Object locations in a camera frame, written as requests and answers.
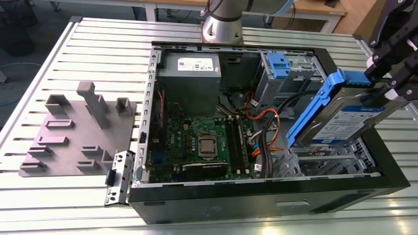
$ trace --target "power supply label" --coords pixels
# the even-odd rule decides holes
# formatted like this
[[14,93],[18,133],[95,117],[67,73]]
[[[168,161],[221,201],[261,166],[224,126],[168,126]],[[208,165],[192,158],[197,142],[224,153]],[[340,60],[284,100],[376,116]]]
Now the power supply label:
[[212,58],[180,58],[180,71],[214,71]]
[[381,114],[385,107],[367,108],[364,106],[346,106],[328,122],[313,138],[313,143],[338,143],[364,127],[364,122]]

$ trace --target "metal bracket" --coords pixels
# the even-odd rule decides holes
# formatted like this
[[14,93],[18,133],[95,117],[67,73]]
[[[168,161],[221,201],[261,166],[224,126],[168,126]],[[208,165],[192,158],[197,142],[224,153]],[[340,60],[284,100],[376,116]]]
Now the metal bracket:
[[135,153],[130,150],[115,154],[113,169],[106,176],[109,186],[105,206],[129,205],[126,202]]

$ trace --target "white robotic arm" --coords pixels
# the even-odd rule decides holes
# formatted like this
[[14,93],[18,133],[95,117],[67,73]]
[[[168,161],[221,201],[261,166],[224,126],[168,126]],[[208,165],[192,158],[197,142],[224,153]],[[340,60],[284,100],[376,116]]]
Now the white robotic arm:
[[202,15],[204,38],[209,43],[237,44],[242,40],[242,12],[274,14],[286,12],[294,0],[209,0]]

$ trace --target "wooden table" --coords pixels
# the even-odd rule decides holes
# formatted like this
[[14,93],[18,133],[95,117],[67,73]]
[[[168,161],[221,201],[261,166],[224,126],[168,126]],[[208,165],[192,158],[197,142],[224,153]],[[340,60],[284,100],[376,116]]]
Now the wooden table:
[[[325,5],[326,0],[300,0],[296,2],[297,7],[297,19],[310,19],[326,21],[321,32],[333,33],[338,25],[338,22],[344,16],[349,14],[346,8],[337,3],[336,8]],[[292,17],[294,12],[294,7],[289,10],[289,13],[281,14],[281,17]],[[268,17],[268,23],[272,23],[273,17]]]
[[[62,2],[73,3],[91,3],[102,5],[119,5],[143,7],[146,9],[147,21],[158,21],[158,9],[193,10],[201,11],[208,0],[61,0]],[[324,33],[333,33],[334,28],[342,16],[348,15],[345,7],[338,4],[336,8],[325,6],[325,0],[300,0],[296,2],[298,19],[312,19],[328,21],[322,31]],[[272,22],[272,16],[281,16],[290,18],[293,9],[285,14],[268,15],[268,23]],[[261,13],[245,12],[245,14],[264,15]]]

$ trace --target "slotted aluminum surface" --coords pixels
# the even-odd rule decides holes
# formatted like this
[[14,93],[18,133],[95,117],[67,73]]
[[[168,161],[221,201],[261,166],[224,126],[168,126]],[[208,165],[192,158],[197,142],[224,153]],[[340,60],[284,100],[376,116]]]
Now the slotted aluminum surface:
[[[244,29],[246,44],[324,47],[345,70],[365,70],[368,56],[352,36],[270,29]],[[201,224],[147,226],[131,208],[103,208],[105,176],[22,178],[18,170],[51,94],[81,99],[79,81],[94,81],[105,99],[129,97],[142,110],[150,42],[200,42],[194,24],[89,19],[70,23],[46,64],[0,133],[0,231],[103,234],[417,234],[418,125],[397,111],[377,126],[412,187],[373,198],[338,213]],[[137,151],[134,127],[131,150]]]

